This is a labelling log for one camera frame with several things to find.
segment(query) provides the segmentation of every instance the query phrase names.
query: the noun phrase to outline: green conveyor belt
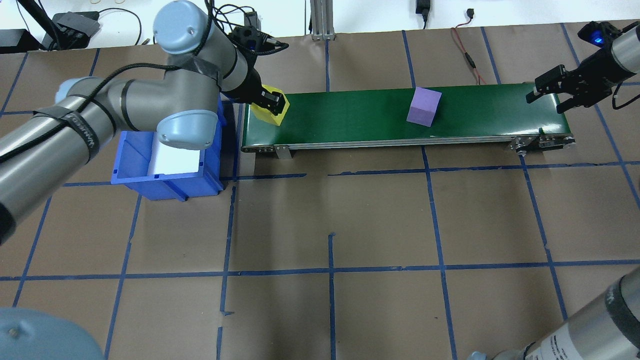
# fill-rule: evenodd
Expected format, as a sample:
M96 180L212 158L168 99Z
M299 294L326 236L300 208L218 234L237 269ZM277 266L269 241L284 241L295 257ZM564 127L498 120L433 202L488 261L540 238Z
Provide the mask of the green conveyor belt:
M570 134L557 97L532 104L532 84L451 86L442 92L431 127L406 121L413 89L288 94L281 126L260 121L245 108L244 151L288 145L291 149L510 141L515 135Z

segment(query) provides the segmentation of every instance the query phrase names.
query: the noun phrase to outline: purple cube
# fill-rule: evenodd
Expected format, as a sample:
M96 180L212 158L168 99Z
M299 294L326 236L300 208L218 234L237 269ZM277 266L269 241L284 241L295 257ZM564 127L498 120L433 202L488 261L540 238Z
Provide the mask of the purple cube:
M406 120L414 124L431 127L441 96L441 92L416 88Z

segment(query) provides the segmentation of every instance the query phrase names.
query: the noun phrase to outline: white wall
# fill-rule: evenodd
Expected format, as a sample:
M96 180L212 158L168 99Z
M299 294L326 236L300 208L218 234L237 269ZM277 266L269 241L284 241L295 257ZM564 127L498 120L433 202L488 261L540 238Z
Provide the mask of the white wall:
M58 12L97 11L123 7L142 19L142 40L152 37L157 11L169 0L42 0L49 16ZM204 9L202 1L195 3ZM474 8L476 17L470 26L544 24L590 20L640 19L640 0L432 0L429 29L449 28L465 22L465 11ZM275 37L304 35L307 32L308 0L243 0L237 5L256 8L262 29ZM422 17L414 14L415 0L334 0L334 28L337 33L378 32L421 29ZM32 34L41 40L44 31L23 10ZM239 14L232 22L242 23ZM138 36L138 22L129 13L105 13L101 29L90 47L132 45ZM0 0L0 28L24 28L15 0Z

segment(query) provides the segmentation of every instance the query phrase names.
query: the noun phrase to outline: blue tape line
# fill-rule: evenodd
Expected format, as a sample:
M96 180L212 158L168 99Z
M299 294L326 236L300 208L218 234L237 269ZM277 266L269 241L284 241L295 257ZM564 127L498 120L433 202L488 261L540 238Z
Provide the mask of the blue tape line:
M602 265L638 265L640 259L617 260L576 260L554 261L554 266L602 266ZM446 270L476 270L476 269L505 269L505 268L541 268L548 263L492 263L492 264L458 264L445 265ZM412 265L412 266L363 266L333 268L335 273L350 272L402 272L402 271L435 271L440 265ZM288 270L266 271L211 271L211 272L166 272L149 274L125 274L126 279L171 279L176 277L223 277L228 276L276 276L302 274L328 274L329 268L303 268ZM0 281L19 281L21 276L0 276ZM120 274L83 274L83 275L28 275L25 281L57 281L57 280L104 280L119 279Z
M333 269L333 238L335 233L329 234L329 329L331 338L331 360L335 360L335 286L333 285L333 278L335 271Z
M327 274L328 268L306 268L287 270L248 270L229 272L229 276L276 276L276 275L301 275L301 274Z
M330 91L329 82L329 40L324 41L324 69L326 72L326 92Z
M527 168L568 168L568 167L612 167L620 165L619 162L613 161L610 163L575 163L575 164L541 164L541 165L527 165Z
M564 23L560 24L562 27L562 32L564 33L564 38L566 39L566 43L569 45L569 49L571 50L571 54L573 55L573 59L575 60L576 65L580 65L580 59L578 59L578 54L575 52L573 48L573 44L571 43L571 38L569 38L569 33L564 26Z
M220 312L228 315L225 311L225 305L227 303L227 279L229 272L229 257L231 255L231 239L234 230L234 208L236 204L236 187L234 186L231 189L231 204L229 205L229 220L227 223L227 246L225 247L225 266L224 273L225 275L222 277L222 290L220 291Z
M416 174L423 173L423 168L409 168L402 170L363 170L363 171L345 171L339 174L329 174L327 176L352 176L352 175L383 175L383 174Z
M477 269L513 269L513 268L542 268L549 263L504 263L504 264L460 264L445 265L447 270L477 270Z
M484 30L484 26L480 27L480 31L482 31L482 37L484 38L484 44L486 46L486 51L489 53L489 60L491 61L491 66L493 67L493 74L495 74L495 80L498 84L502 84L500 80L500 74L498 73L498 67L495 66L495 59L493 58L493 51L491 51L491 45L489 45L489 38L486 36L486 31Z
M95 57L93 58L93 64L91 65L91 70L89 70L89 76L93 76L93 71L95 70L95 64L98 63L98 56L100 56L100 49L95 50Z
M87 183L66 183L63 185L63 187L65 188L71 188L74 186L106 186L106 185L113 185L111 184L109 181L90 181Z
M204 272L164 272L159 274L126 274L126 279L172 279L175 277L221 277L224 276L223 271L204 271Z
M616 153L616 157L618 158L618 161L620 162L620 167L622 168L622 172L625 174L625 177L627 178L627 183L629 184L629 189L631 190L631 194L634 197L634 200L636 200L636 206L640 209L640 197L638 196L638 192L636 190L636 186L634 185L633 180L631 179L631 175L629 174L629 171L627 170L627 167L624 164L624 161L622 160L622 154L620 153L620 150L618 149L618 146L616 145L615 140L613 140L613 135L611 134L611 131L609 130L609 126L607 126L607 121L604 119L604 116L602 115L602 111L600 110L600 106L595 104L594 108L596 109L596 112L598 113L598 117L600 118L600 122L602 123L602 126L604 127L604 131L607 133L607 137L609 138L609 141L611 142L611 146L613 147L613 151Z
M429 172L450 172L450 171L460 171L460 170L473 170L473 171L483 171L483 170L514 170L522 168L520 165L500 165L500 166L485 166L485 167L441 167L441 168L432 168Z
M20 284L18 284L18 290L15 292L15 297L13 298L12 307L18 306L18 301L20 300L20 294L22 293L22 287L24 286L24 281L27 278L27 273L29 272L29 267L31 266L31 260L33 260L33 254L36 252L36 246L38 246L38 240L40 239L40 234L42 233L42 227L44 226L44 220L47 218L47 212L49 211L50 205L51 205L51 197L49 197L47 199L47 202L44 204L44 210L42 210L42 216L40 217L38 230L36 230L36 234L33 237L33 244L31 244L31 250L29 251L29 257L27 257L27 263L24 265L24 270L22 271L22 276L20 277Z
M15 75L15 79L13 79L13 83L11 84L11 88L9 89L9 93L6 94L6 99L4 100L4 104L0 109L0 114L4 114L4 111L6 110L6 106L9 104L9 99L11 99L11 95L15 90L15 85L18 83L18 79L20 78L20 74L22 73L22 69L24 68L24 63L27 62L27 56L29 56L29 53L24 53L24 57L22 58L22 63L20 63L20 67L18 68L18 73Z
M216 338L216 360L220 360L222 353L222 326L218 327L218 337Z
M119 274L87 274L87 275L30 275L27 281L37 280L106 280L119 279Z
M586 261L558 261L555 266L598 266L598 265L637 265L640 259L622 260L586 260Z
M294 177L305 177L306 174L280 174L280 175L256 175L238 176L238 180L263 180L263 179L291 179Z
M444 309L447 315L447 328L449 330L449 343L451 346L451 355L453 360L458 360L456 351L456 338L453 332L453 320L451 318L451 305L449 303L449 289L447 287L447 274L444 264L444 255L442 254L442 242L440 241L440 228L438 227L438 215L436 212L436 203L433 197L433 186L431 183L431 171L429 169L429 160L427 153L422 146L422 160L424 162L425 174L427 175L427 191L429 192L429 205L431 206L431 217L433 219L433 232L436 238L436 249L438 251L438 266L440 267L440 281L442 282L442 297L444 300Z
M122 295L122 287L124 286L124 280L127 275L127 265L129 264L129 255L131 254L131 239L136 232L136 223L138 222L138 213L140 212L140 203L142 202L142 195L138 195L136 201L136 209L133 212L133 218L131 219L131 230L129 231L129 239L127 241L127 249L124 253L124 259L122 260L122 269L120 270L120 280L118 281L118 289L116 290L116 299L113 303L113 311L111 312L111 321L109 323L109 332L107 334L107 343L104 345L104 358L109 359L109 352L111 351L111 341L113 340L113 330L116 326L116 319L118 317L118 308L120 307L120 297Z
M538 229L540 230L540 237L542 238L542 245L545 249L545 253L547 254L547 262L549 264L549 270L551 271L551 278L554 282L554 288L556 289L556 296L558 297L558 304L560 305L560 312L562 313L563 320L567 319L566 307L564 306L564 298L562 296L562 291L560 290L560 283L558 282L558 277L556 274L556 268L554 266L554 260L551 256L551 250L547 247L547 234L545 232L545 227L542 224L542 217L540 216L540 209L538 207L538 201L536 200L536 194L533 191L533 185L531 184L531 178L529 177L529 170L527 169L527 164L524 161L523 157L520 157L520 163L522 164L522 172L524 173L524 178L527 182L527 187L529 189L529 197L531 198L531 204L533 205L533 211L536 215L536 221L538 222Z
M33 114L33 111L5 111L2 115L27 115Z
M411 62L411 53L409 52L409 41L406 39L406 31L402 30L402 39L404 41L404 51L406 52L406 61L409 63L409 75L411 75L411 87L415 88L415 77L413 76L413 63Z
M413 266L364 266L354 268L335 268L334 272L399 272L399 271L433 271L439 270L440 265Z

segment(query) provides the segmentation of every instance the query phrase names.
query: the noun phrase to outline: power adapter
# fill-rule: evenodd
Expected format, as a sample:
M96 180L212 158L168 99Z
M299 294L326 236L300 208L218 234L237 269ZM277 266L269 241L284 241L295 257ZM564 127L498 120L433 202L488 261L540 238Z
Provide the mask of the power adapter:
M427 25L427 18L429 17L429 11L431 10L431 0L416 0L415 13L422 14L422 20L424 25Z

